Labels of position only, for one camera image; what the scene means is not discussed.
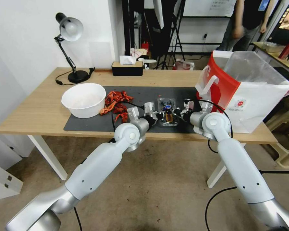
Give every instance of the red can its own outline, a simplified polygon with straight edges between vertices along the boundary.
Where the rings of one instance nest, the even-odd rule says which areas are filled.
[[[280,53],[280,55],[278,56],[280,59],[286,59],[287,56],[289,55],[289,43],[287,44],[287,46],[283,49],[283,51]]]

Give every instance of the wooden table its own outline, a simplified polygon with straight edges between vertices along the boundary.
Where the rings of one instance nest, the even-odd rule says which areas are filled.
[[[266,53],[268,56],[270,56],[271,58],[273,58],[274,60],[276,60],[277,62],[279,62],[281,65],[283,65],[284,67],[286,67],[287,69],[289,69],[289,61],[286,59],[280,59],[278,56],[280,55],[280,52],[275,52],[275,53],[271,53],[271,52],[267,52],[266,50],[264,50],[263,47],[263,43],[264,42],[253,42],[253,44],[255,45],[255,47],[259,50],[261,50],[262,52]]]
[[[61,96],[72,86],[56,84],[55,77],[67,71],[69,68],[56,68],[0,125],[0,133],[28,135],[62,180],[67,178],[67,173],[45,143],[42,135],[113,138],[113,132],[63,130],[70,117],[70,112],[61,104]],[[103,86],[191,87],[195,85],[199,75],[200,71],[144,70],[141,77],[115,77],[111,72],[94,72],[86,82],[94,82]],[[261,123],[252,134],[235,133],[234,138],[241,143],[277,143],[276,138],[264,123]],[[207,141],[207,138],[198,134],[179,133],[147,133],[146,139]],[[225,170],[226,168],[221,162],[215,169],[215,174],[208,180],[209,186],[213,186]]]

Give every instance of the bag handle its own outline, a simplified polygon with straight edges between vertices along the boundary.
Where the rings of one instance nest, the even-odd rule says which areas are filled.
[[[212,84],[214,82],[216,84],[218,84],[218,82],[219,82],[218,77],[216,75],[213,75],[209,79],[209,81],[206,84],[206,86],[204,86],[204,80],[205,80],[206,77],[209,76],[209,72],[210,72],[210,66],[207,65],[207,66],[204,67],[204,69],[200,73],[200,77],[199,77],[198,83],[195,85],[195,88],[199,92],[199,95],[205,95],[206,93],[208,93],[209,89],[211,88],[211,86],[212,86]]]

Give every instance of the lamp shade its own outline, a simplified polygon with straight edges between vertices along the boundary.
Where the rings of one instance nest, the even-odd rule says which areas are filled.
[[[76,41],[83,34],[83,24],[76,18],[66,17],[63,13],[56,14],[61,36],[66,41]]]

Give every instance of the white bowl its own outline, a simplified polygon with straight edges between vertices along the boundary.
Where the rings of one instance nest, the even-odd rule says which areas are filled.
[[[78,118],[96,116],[105,106],[106,91],[96,83],[83,83],[64,92],[61,103]]]

